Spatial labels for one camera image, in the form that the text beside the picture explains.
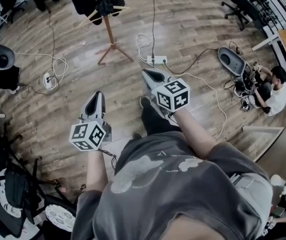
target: power strip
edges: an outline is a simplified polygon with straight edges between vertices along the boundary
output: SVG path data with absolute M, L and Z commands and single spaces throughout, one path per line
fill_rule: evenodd
M 147 63 L 149 64 L 162 65 L 164 64 L 164 60 L 167 63 L 167 56 L 154 56 L 154 63 L 153 63 L 152 56 L 147 56 Z
M 44 74 L 44 84 L 47 90 L 52 90 L 55 87 L 55 78 L 48 72 Z

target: black pants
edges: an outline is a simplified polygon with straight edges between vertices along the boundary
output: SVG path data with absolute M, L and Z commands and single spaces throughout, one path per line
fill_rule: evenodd
M 153 134 L 166 133 L 168 131 L 182 132 L 180 127 L 171 125 L 167 119 L 161 117 L 161 115 L 153 108 L 152 105 L 146 105 L 144 107 L 141 119 L 148 136 Z M 125 145 L 125 147 L 134 141 L 134 139 L 131 139 Z
M 272 85 L 269 82 L 262 84 L 259 88 L 257 88 L 259 95 L 262 97 L 263 101 L 267 101 L 271 97 Z M 255 104 L 260 107 L 261 104 L 258 102 L 256 95 Z

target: coat rack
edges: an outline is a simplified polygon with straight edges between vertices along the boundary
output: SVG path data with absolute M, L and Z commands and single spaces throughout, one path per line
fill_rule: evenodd
M 128 7 L 124 7 L 124 6 L 114 6 L 114 9 L 118 9 L 118 10 L 121 10 L 121 11 L 118 11 L 118 12 L 113 12 L 109 15 L 114 15 L 114 14 L 118 14 L 118 13 L 121 13 L 127 9 L 129 9 Z M 98 11 L 94 10 L 84 21 L 82 21 L 80 24 L 79 24 L 79 27 L 83 26 L 86 22 L 88 22 L 88 20 L 94 16 L 96 13 L 98 13 Z M 106 52 L 104 53 L 104 55 L 100 58 L 100 60 L 98 61 L 98 65 L 105 65 L 106 63 L 102 63 L 103 59 L 106 57 L 106 55 L 111 51 L 111 50 L 118 50 L 120 51 L 123 55 L 125 55 L 131 62 L 134 62 L 134 60 L 126 53 L 124 52 L 122 49 L 120 49 L 116 43 L 115 43 L 115 40 L 114 40 L 114 37 L 113 37 L 113 33 L 112 33 L 112 29 L 111 29 L 111 25 L 109 23 L 109 18 L 108 16 L 104 16 L 104 17 L 100 17 L 100 18 L 96 18 L 94 20 L 89 20 L 90 22 L 95 22 L 97 20 L 100 20 L 100 19 L 103 19 L 104 20 L 104 23 L 106 25 L 106 29 L 107 29 L 107 33 L 108 33 L 108 37 L 109 37 L 109 40 L 110 40 L 110 46 L 109 48 L 106 50 Z

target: black cable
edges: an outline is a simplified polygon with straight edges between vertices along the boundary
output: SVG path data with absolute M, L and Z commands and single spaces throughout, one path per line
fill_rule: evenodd
M 52 32 L 53 32 L 53 55 L 52 55 L 52 69 L 54 68 L 54 56 L 55 56 L 55 31 L 54 31 L 54 28 L 53 26 L 51 25 L 51 15 L 52 15 L 52 12 L 51 10 L 49 9 L 49 7 L 46 7 L 46 10 L 48 12 L 48 25 L 49 27 L 52 29 Z M 31 85 L 28 85 L 28 84 L 21 84 L 20 86 L 27 86 L 27 95 L 26 96 L 23 96 L 23 92 L 22 92 L 22 98 L 23 99 L 26 99 L 28 97 L 28 94 L 29 94 L 29 90 L 32 89 L 32 91 L 35 93 L 35 94 L 41 94 L 41 95 L 45 95 L 45 96 L 51 96 L 53 94 L 55 94 L 58 89 L 59 89 L 59 81 L 57 79 L 57 77 L 55 75 L 51 75 L 49 76 L 48 78 L 46 78 L 46 81 L 49 83 L 49 81 L 51 81 L 53 78 L 56 79 L 57 83 L 58 83 L 58 86 L 57 86 L 57 89 L 55 92 L 53 93 L 44 93 L 44 92 L 40 92 L 40 91 L 36 91 L 34 89 L 34 87 L 32 87 Z
M 155 46 L 155 34 L 154 34 L 154 25 L 155 25 L 155 0 L 153 0 L 153 10 L 154 10 L 154 16 L 153 16 L 153 28 L 152 28 L 152 32 L 153 32 L 153 47 L 152 47 L 152 59 L 154 58 L 154 46 Z
M 100 148 L 98 150 L 100 152 L 105 153 L 106 155 L 112 157 L 111 164 L 112 164 L 112 168 L 115 170 L 115 166 L 116 166 L 116 163 L 117 163 L 117 156 L 115 154 L 110 153 L 107 150 L 103 150 L 103 149 L 100 149 Z
M 231 82 L 231 81 L 233 81 L 234 84 L 232 84 L 232 85 L 229 86 L 229 87 L 226 87 L 226 85 L 227 85 L 229 82 Z M 224 89 L 224 90 L 229 90 L 229 89 L 231 89 L 233 86 L 235 86 L 235 79 L 234 79 L 234 78 L 231 78 L 230 80 L 228 80 L 228 81 L 224 84 L 223 89 Z
M 55 55 L 55 31 L 54 31 L 54 28 L 53 28 L 52 23 L 51 23 L 52 12 L 49 9 L 49 7 L 46 7 L 46 10 L 48 11 L 48 14 L 49 14 L 48 15 L 48 26 L 52 29 L 52 32 L 53 32 L 53 56 L 52 56 L 52 69 L 53 69 L 54 68 L 54 55 Z
M 212 48 L 207 48 L 207 49 L 205 49 L 205 50 L 202 51 L 201 54 L 193 61 L 193 63 L 191 64 L 191 66 L 189 66 L 187 69 L 185 69 L 185 70 L 182 71 L 182 72 L 174 72 L 174 71 L 172 71 L 172 70 L 166 65 L 166 61 L 164 60 L 163 62 L 164 62 L 164 64 L 165 64 L 165 67 L 166 67 L 169 71 L 171 71 L 173 74 L 180 75 L 180 74 L 183 74 L 183 73 L 185 73 L 186 71 L 188 71 L 188 70 L 195 64 L 195 62 L 198 61 L 198 59 L 203 55 L 203 53 L 205 53 L 206 51 L 209 51 L 209 50 L 218 51 L 218 49 L 212 49 Z
M 235 44 L 235 45 L 236 45 L 236 48 L 239 48 L 238 45 L 237 45 L 235 42 L 230 41 L 230 42 L 229 42 L 229 45 L 228 45 L 228 48 L 229 48 L 229 49 L 231 49 L 231 43 Z
M 36 93 L 36 94 L 41 94 L 41 95 L 44 95 L 44 96 L 51 96 L 51 95 L 53 95 L 53 94 L 55 94 L 57 91 L 58 91 L 58 89 L 59 89 L 59 81 L 58 81 L 58 79 L 57 79 L 57 77 L 54 75 L 53 76 L 53 78 L 55 78 L 56 79 L 56 81 L 57 81 L 57 83 L 58 83 L 58 86 L 57 86 L 57 89 L 56 89 L 56 91 L 55 92 L 53 92 L 53 93 L 44 93 L 44 92 L 40 92 L 40 91 L 36 91 L 35 89 L 34 89 L 34 87 L 32 87 L 31 85 L 28 85 L 28 84 L 24 84 L 24 83 L 20 83 L 19 85 L 20 86 L 26 86 L 27 87 L 27 94 L 26 94 L 26 96 L 23 96 L 23 92 L 22 92 L 22 98 L 23 99 L 26 99 L 27 97 L 28 97 L 28 94 L 29 94 L 29 89 L 32 89 L 32 91 L 34 92 L 34 93 Z

